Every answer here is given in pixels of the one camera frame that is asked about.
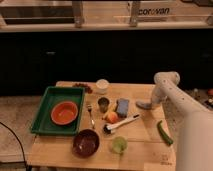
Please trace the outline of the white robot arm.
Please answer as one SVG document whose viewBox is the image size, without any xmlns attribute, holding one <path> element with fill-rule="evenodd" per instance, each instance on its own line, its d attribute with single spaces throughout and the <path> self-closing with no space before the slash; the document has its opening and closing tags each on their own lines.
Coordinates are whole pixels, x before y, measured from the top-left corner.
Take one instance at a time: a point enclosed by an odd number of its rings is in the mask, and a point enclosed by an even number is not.
<svg viewBox="0 0 213 171">
<path fill-rule="evenodd" d="M 155 87 L 151 104 L 159 104 L 168 97 L 184 115 L 180 128 L 176 171 L 213 171 L 213 111 L 209 110 L 177 84 L 177 72 L 158 72 L 154 75 Z"/>
</svg>

